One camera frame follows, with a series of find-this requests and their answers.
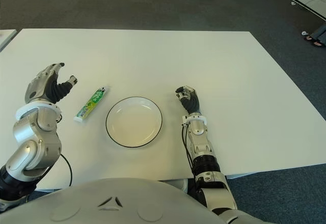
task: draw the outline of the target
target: robotic hand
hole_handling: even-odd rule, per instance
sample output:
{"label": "robotic hand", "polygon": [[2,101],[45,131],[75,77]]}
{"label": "robotic hand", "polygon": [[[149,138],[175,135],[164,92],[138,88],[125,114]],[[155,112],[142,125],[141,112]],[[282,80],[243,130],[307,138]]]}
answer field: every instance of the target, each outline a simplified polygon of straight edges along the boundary
{"label": "robotic hand", "polygon": [[0,170],[0,211],[18,205],[34,191],[61,154],[57,122],[62,116],[55,103],[77,83],[74,76],[57,83],[63,66],[52,64],[38,73],[27,88],[26,105],[16,113],[13,133],[19,148]]}

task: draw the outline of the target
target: black joint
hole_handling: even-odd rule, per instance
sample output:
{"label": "black joint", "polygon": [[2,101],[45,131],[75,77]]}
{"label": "black joint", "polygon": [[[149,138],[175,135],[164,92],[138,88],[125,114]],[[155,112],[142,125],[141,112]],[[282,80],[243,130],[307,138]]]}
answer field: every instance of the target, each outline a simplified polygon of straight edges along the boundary
{"label": "black joint", "polygon": [[36,181],[22,182],[13,178],[4,165],[0,170],[0,199],[6,201],[18,200],[36,189]]}

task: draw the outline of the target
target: silver metal arm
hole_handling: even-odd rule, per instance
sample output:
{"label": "silver metal arm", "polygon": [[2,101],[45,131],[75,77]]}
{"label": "silver metal arm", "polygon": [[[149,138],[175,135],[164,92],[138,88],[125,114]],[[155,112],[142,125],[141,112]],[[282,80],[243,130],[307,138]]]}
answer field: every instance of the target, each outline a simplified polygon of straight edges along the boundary
{"label": "silver metal arm", "polygon": [[182,126],[186,128],[186,136],[191,142],[189,146],[185,146],[191,157],[192,172],[200,202],[209,210],[218,213],[221,210],[237,209],[226,178],[221,173],[212,145],[207,138],[207,120],[200,113],[196,91],[184,86],[178,88],[176,93],[189,112],[188,116],[183,116]]}
{"label": "silver metal arm", "polygon": [[71,76],[67,82],[57,84],[63,66],[53,64],[38,73],[26,91],[26,105],[16,113],[13,134],[18,149],[0,170],[0,211],[19,204],[34,191],[61,154],[57,122],[62,116],[55,103],[77,83]]}

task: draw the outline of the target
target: green toothpaste tube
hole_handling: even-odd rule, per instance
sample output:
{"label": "green toothpaste tube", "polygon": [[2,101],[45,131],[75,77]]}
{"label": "green toothpaste tube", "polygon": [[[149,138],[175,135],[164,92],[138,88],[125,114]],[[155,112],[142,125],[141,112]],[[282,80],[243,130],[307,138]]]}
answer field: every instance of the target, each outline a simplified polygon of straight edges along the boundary
{"label": "green toothpaste tube", "polygon": [[101,101],[106,91],[107,91],[106,87],[99,88],[73,119],[79,122],[82,122],[84,119],[86,119],[87,116],[91,113],[91,111]]}

